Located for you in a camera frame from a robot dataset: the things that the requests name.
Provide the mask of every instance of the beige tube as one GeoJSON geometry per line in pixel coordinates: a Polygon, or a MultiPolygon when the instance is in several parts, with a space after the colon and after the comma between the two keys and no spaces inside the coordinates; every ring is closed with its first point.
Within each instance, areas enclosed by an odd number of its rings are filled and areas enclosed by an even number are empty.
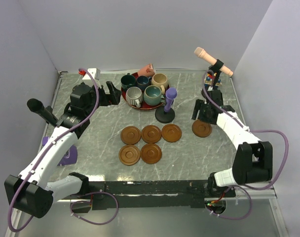
{"type": "MultiPolygon", "coordinates": [[[[198,47],[197,49],[195,49],[194,54],[197,57],[204,59],[206,62],[210,63],[211,65],[214,65],[217,62],[217,60],[212,56],[210,56],[203,48],[198,47]]],[[[229,77],[233,75],[233,72],[225,65],[223,65],[220,68],[220,71],[227,74],[229,77]]]]}

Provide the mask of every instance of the gray floor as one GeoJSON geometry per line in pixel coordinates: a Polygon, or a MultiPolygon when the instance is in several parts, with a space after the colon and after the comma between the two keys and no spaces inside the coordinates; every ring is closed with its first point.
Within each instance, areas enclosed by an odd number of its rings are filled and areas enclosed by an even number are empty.
{"type": "MultiPolygon", "coordinates": [[[[70,216],[68,203],[57,203],[42,219],[34,218],[19,237],[277,237],[278,230],[268,200],[254,200],[253,212],[244,220],[210,216],[206,209],[189,207],[122,208],[104,226],[94,226],[70,216]]],[[[227,202],[224,215],[239,217],[247,200],[227,202]]],[[[90,211],[85,218],[104,222],[114,209],[90,211]]]]}
{"type": "MultiPolygon", "coordinates": [[[[173,121],[183,134],[176,143],[161,139],[157,145],[162,149],[162,159],[154,165],[140,160],[133,166],[126,166],[118,159],[118,152],[123,144],[120,132],[127,126],[136,126],[140,130],[146,125],[154,124],[162,128],[154,117],[154,111],[139,111],[128,106],[123,99],[118,106],[100,107],[91,119],[91,124],[75,144],[78,148],[78,161],[74,165],[57,167],[51,177],[56,181],[71,172],[79,172],[89,177],[90,181],[136,181],[136,180],[191,180],[207,179],[211,172],[231,167],[235,148],[226,134],[213,125],[213,132],[207,138],[195,136],[191,130],[191,120],[196,99],[202,98],[202,72],[164,71],[170,86],[176,87],[178,96],[173,108],[176,117],[173,121]]],[[[120,88],[120,79],[124,74],[101,74],[100,82],[111,80],[120,88]]],[[[224,103],[231,105],[241,117],[230,78],[221,76],[221,91],[224,103]]],[[[58,91],[54,114],[59,117],[69,102],[72,88],[80,82],[78,74],[63,74],[58,91]]],[[[52,133],[49,127],[47,135],[52,133]]],[[[140,141],[139,149],[145,145],[140,141]]]]}

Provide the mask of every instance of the round tray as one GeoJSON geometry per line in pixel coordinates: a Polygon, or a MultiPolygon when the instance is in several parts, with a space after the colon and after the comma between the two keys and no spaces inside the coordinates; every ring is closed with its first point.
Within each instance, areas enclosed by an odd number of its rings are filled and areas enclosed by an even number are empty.
{"type": "MultiPolygon", "coordinates": [[[[138,74],[137,74],[137,73],[133,73],[132,75],[137,79],[137,77],[138,77],[138,74]]],[[[123,91],[123,89],[121,88],[121,92],[122,92],[122,97],[124,98],[125,102],[127,103],[127,100],[126,100],[126,91],[123,91]]],[[[148,105],[145,101],[143,101],[143,102],[141,103],[140,108],[138,108],[138,107],[136,107],[136,106],[134,106],[134,105],[130,105],[130,104],[128,104],[128,105],[131,106],[132,108],[137,109],[137,110],[154,110],[154,109],[160,107],[161,105],[163,105],[163,103],[160,103],[160,104],[158,104],[158,105],[152,106],[152,105],[148,105]]]]}

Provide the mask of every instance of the wooden coaster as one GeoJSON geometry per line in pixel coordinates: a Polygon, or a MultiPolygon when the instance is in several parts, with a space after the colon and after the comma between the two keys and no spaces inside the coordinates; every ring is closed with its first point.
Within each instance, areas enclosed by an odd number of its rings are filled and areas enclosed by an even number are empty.
{"type": "Polygon", "coordinates": [[[212,132],[211,125],[199,119],[193,123],[191,129],[197,137],[208,137],[212,132]]]}
{"type": "Polygon", "coordinates": [[[162,128],[162,137],[167,142],[177,142],[182,137],[182,131],[175,124],[167,124],[162,128]]]}
{"type": "Polygon", "coordinates": [[[142,129],[141,137],[147,143],[156,143],[161,139],[161,130],[157,126],[148,125],[142,129]]]}
{"type": "Polygon", "coordinates": [[[141,132],[138,128],[133,126],[125,127],[120,133],[120,138],[123,143],[127,145],[134,145],[139,142],[141,132]]]}
{"type": "Polygon", "coordinates": [[[133,165],[140,159],[140,151],[134,145],[122,147],[118,153],[119,160],[125,165],[133,165]]]}
{"type": "Polygon", "coordinates": [[[161,157],[162,151],[157,144],[145,144],[141,148],[141,159],[147,164],[155,164],[161,157]]]}

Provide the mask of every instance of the black round base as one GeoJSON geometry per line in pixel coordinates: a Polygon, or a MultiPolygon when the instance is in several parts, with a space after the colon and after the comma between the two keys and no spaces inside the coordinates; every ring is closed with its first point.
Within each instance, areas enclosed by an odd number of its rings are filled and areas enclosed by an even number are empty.
{"type": "Polygon", "coordinates": [[[164,106],[160,106],[155,111],[155,118],[161,123],[170,123],[175,118],[175,112],[170,108],[170,111],[166,113],[164,111],[164,106]]]}

